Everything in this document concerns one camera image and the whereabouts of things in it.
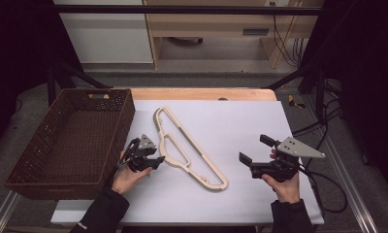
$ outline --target white tabletop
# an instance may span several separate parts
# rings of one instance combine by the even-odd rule
[[[210,191],[182,169],[164,162],[158,170],[151,172],[150,178],[142,179],[126,194],[131,206],[122,224],[258,225],[273,222],[270,205],[276,199],[275,193],[262,180],[251,178],[249,169],[239,162],[239,152],[255,162],[269,162],[271,148],[259,142],[260,134],[280,141],[291,136],[280,102],[141,100],[135,101],[135,106],[136,114],[126,145],[142,134],[158,144],[153,114],[160,107],[168,107],[227,177],[228,187]],[[161,118],[166,131],[174,130],[166,117],[162,115]],[[178,142],[184,148],[188,145],[182,137]],[[166,142],[166,147],[169,154],[180,158],[170,142]],[[219,182],[196,153],[189,152],[188,155],[192,162],[190,168],[209,178],[211,183]],[[308,178],[302,174],[300,179],[301,196],[311,222],[324,223]],[[90,200],[59,201],[51,222],[75,224],[91,203]]]

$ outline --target brown wicker basket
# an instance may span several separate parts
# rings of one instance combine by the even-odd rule
[[[136,112],[130,89],[64,89],[5,187],[33,200],[95,199]]]

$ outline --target cable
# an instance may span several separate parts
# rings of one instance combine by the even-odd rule
[[[304,38],[294,39],[293,59],[297,63],[298,67],[300,67],[300,64],[303,60],[303,47],[304,47]]]
[[[339,98],[336,98],[336,99],[332,99],[331,101],[329,101],[325,106],[324,106],[324,125],[325,125],[325,132],[323,134],[323,136],[321,137],[321,140],[320,142],[318,143],[316,149],[318,150],[320,147],[321,147],[321,144],[324,142],[325,140],[325,136],[327,135],[327,132],[328,132],[328,114],[327,114],[327,109],[329,107],[329,105],[335,101],[339,101]]]
[[[317,200],[317,204],[318,204],[318,207],[320,209],[321,216],[324,217],[325,216],[325,213],[324,213],[325,209],[324,209],[324,205],[323,205],[322,200],[321,200],[320,193],[318,191],[317,181],[312,176],[311,172],[303,164],[300,164],[300,166],[298,167],[298,170],[300,172],[304,173],[308,177],[309,182],[311,183],[312,191],[314,192],[315,199]]]
[[[270,2],[270,6],[271,6],[271,7],[276,7],[275,2]],[[287,62],[288,65],[294,66],[294,67],[298,67],[298,64],[295,62],[295,60],[293,60],[293,59],[291,58],[290,54],[288,53],[287,47],[285,46],[285,43],[284,43],[284,41],[282,40],[281,35],[279,35],[279,32],[278,32],[278,30],[277,30],[277,28],[276,28],[276,19],[275,19],[275,15],[273,15],[273,19],[274,19],[274,42],[275,42],[276,47],[279,49],[279,52],[282,54],[282,57],[284,57],[284,59],[285,59],[285,61]],[[282,51],[281,47],[280,47],[280,46],[278,45],[278,43],[276,42],[275,34],[278,34],[278,38],[279,38],[279,40],[280,40],[281,43],[282,43],[282,47],[284,48],[285,53],[286,53],[287,56],[288,56],[288,59],[290,59],[290,60],[292,61],[292,63],[294,63],[294,64],[290,64],[290,62],[288,62],[287,57],[285,56],[285,54],[284,54],[284,52]]]
[[[278,32],[278,30],[276,29],[275,15],[273,15],[273,18],[274,18],[274,42],[275,42],[275,45],[276,45],[276,47],[279,49],[279,52],[282,54],[282,57],[284,57],[284,59],[285,59],[285,61],[287,62],[287,64],[290,65],[290,66],[297,67],[297,64],[290,64],[290,62],[288,61],[288,59],[290,59],[290,60],[292,60],[292,59],[291,59],[291,57],[290,57],[290,54],[288,53],[287,47],[285,46],[284,42],[282,41],[281,35],[279,35],[279,32]],[[287,57],[285,56],[284,52],[282,51],[281,47],[278,45],[278,42],[276,41],[275,34],[278,34],[279,40],[281,41],[282,46],[284,47],[284,50],[285,50],[285,52],[287,53],[288,59],[287,59]]]
[[[344,204],[343,204],[341,209],[339,209],[339,210],[330,210],[330,209],[326,209],[325,208],[324,210],[327,211],[327,212],[330,212],[330,213],[334,213],[334,214],[339,214],[339,213],[344,212],[347,209],[347,207],[348,207],[348,197],[347,197],[347,194],[345,193],[344,189],[341,187],[341,185],[339,183],[335,182],[333,179],[331,179],[331,178],[329,178],[329,177],[327,177],[327,176],[325,176],[323,174],[316,173],[316,172],[311,172],[311,173],[313,175],[315,175],[315,176],[322,177],[322,178],[328,180],[329,182],[333,183],[336,187],[339,188],[339,190],[341,191],[341,193],[343,195]]]
[[[330,116],[328,120],[331,120],[331,119],[333,119],[333,118],[335,118],[335,117],[338,117],[338,116],[340,116],[340,113],[335,114],[335,115],[333,115],[333,116]],[[306,131],[306,132],[304,132],[304,133],[302,133],[302,134],[298,134],[298,135],[293,134],[293,135],[294,135],[294,137],[301,137],[301,136],[303,136],[303,135],[306,135],[306,134],[309,133],[309,132],[312,132],[312,131],[314,131],[314,130],[320,129],[320,128],[322,128],[323,126],[324,126],[324,125],[321,125],[321,126],[319,126],[319,127],[313,128],[313,129],[309,129],[309,131]]]
[[[328,117],[329,120],[330,120],[330,119],[333,119],[334,117],[339,116],[339,115],[332,116],[332,114],[333,114],[336,110],[339,110],[339,109],[340,109],[340,108],[337,108],[337,109],[335,109],[335,110],[332,110],[329,114],[327,114],[327,115],[325,115],[325,116]],[[315,123],[313,123],[313,124],[311,124],[311,125],[309,125],[309,126],[306,126],[306,127],[302,128],[302,129],[298,129],[298,130],[296,130],[296,131],[293,131],[293,132],[292,132],[292,135],[294,135],[294,137],[298,137],[298,136],[305,135],[305,134],[300,134],[300,135],[296,135],[296,134],[299,134],[299,133],[301,133],[301,132],[307,131],[307,130],[311,129],[312,127],[314,127],[314,126],[316,126],[316,125],[318,125],[318,124],[320,124],[320,123],[321,123],[320,121],[316,121]]]

